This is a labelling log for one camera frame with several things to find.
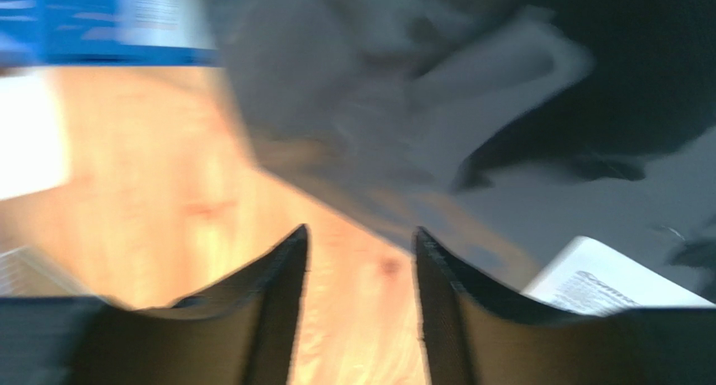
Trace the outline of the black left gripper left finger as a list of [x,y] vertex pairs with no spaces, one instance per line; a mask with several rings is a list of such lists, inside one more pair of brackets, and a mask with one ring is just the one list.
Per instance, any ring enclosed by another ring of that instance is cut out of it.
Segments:
[[4,297],[4,384],[285,384],[308,264],[308,228],[172,306],[97,296]]

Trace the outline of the blue file organizer rack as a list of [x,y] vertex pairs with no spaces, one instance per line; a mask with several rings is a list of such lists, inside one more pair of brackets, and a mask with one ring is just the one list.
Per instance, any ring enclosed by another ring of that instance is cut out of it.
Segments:
[[1,0],[1,65],[212,66],[200,0]]

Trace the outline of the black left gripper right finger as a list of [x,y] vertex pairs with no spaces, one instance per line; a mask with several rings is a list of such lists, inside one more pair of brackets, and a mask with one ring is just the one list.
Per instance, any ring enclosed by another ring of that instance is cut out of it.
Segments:
[[422,341],[433,384],[712,384],[715,312],[575,314],[527,298],[413,236]]

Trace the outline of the white three drawer organizer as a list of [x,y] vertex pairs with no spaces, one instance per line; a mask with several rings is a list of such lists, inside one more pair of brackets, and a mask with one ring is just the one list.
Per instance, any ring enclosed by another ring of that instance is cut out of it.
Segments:
[[70,176],[65,120],[52,71],[1,78],[1,199],[59,187]]

